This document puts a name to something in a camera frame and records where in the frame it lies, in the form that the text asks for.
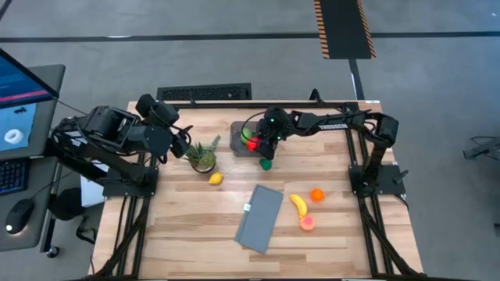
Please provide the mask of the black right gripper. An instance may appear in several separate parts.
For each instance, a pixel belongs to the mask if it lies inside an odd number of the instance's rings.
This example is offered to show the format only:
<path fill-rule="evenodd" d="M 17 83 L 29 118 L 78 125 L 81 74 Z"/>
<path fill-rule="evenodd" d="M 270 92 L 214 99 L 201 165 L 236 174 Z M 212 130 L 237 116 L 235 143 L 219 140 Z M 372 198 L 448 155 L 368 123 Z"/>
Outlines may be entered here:
<path fill-rule="evenodd" d="M 263 124 L 256 133 L 259 139 L 263 142 L 259 146 L 259 153 L 267 160 L 274 160 L 275 151 L 277 149 L 278 138 L 281 136 L 284 127 L 277 124 Z"/>

